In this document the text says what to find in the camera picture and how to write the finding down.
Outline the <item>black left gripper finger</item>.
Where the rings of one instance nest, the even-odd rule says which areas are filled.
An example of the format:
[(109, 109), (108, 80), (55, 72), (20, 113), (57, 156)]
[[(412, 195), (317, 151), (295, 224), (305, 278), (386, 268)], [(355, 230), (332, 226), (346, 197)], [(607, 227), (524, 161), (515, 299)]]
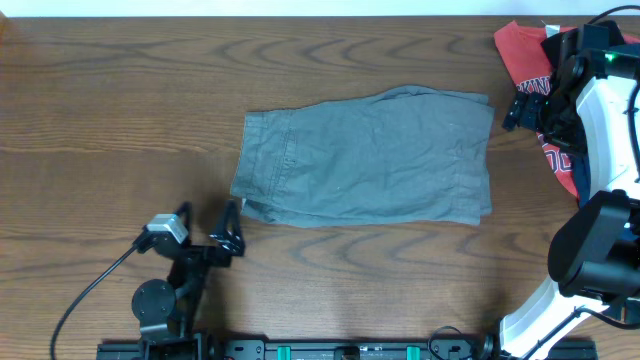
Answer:
[(189, 201), (182, 203), (174, 212), (178, 216), (187, 230), (191, 229), (192, 223), (192, 204)]
[(240, 211), (234, 200), (225, 203), (224, 210), (209, 237), (231, 256), (244, 255), (245, 242), (240, 226)]

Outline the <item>grey shorts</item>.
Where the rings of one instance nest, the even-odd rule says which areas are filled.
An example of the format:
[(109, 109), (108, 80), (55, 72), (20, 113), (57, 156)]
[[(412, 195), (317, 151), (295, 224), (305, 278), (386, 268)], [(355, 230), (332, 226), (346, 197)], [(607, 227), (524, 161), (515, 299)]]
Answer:
[(270, 224), (476, 225), (492, 210), (493, 120), (484, 94), (416, 85), (249, 112), (231, 193)]

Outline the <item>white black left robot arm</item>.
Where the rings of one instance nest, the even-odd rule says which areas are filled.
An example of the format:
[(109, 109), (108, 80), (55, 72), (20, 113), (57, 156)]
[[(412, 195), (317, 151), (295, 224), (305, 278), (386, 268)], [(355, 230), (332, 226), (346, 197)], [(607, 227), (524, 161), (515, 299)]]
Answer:
[(191, 214), (188, 202), (173, 213), (158, 214), (134, 241), (137, 252), (154, 250), (172, 261), (166, 279), (143, 283), (132, 297), (144, 359), (209, 359), (215, 353), (206, 332), (193, 329), (196, 313), (209, 271), (243, 256), (245, 242), (235, 201), (226, 202), (209, 234), (211, 245), (192, 243)]

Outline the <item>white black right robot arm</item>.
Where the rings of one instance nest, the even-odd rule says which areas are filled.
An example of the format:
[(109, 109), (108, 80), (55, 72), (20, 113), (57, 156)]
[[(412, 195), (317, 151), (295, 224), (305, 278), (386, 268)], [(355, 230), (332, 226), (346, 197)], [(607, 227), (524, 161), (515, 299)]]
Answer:
[(537, 134), (579, 209), (482, 355), (593, 359), (592, 343), (568, 339), (582, 321), (639, 327), (639, 42), (599, 20), (556, 33), (513, 22), (494, 40), (517, 90), (504, 128)]

